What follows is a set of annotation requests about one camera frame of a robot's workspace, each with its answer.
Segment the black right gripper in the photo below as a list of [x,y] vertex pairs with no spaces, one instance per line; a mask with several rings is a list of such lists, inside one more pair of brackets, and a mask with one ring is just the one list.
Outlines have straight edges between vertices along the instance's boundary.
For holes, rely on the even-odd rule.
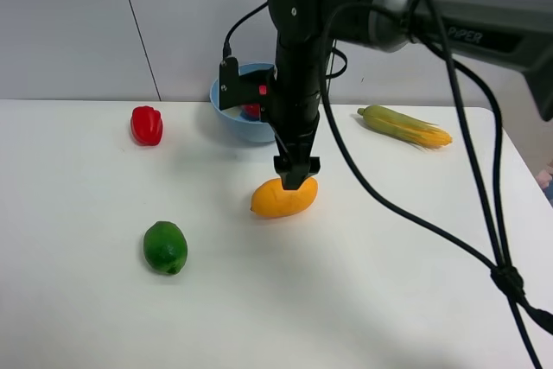
[[310,157],[320,119],[316,63],[320,45],[318,38],[293,42],[279,35],[276,41],[261,119],[275,133],[278,155],[273,163],[284,190],[298,190],[321,169],[320,158]]

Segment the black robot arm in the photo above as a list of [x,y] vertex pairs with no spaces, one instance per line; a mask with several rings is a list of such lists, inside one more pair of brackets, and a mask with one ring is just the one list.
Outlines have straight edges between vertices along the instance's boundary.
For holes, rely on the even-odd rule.
[[311,149],[320,73],[333,41],[386,53],[448,38],[454,53],[521,73],[540,116],[552,117],[551,0],[268,0],[277,31],[265,114],[276,133],[276,172],[287,190],[320,170]]

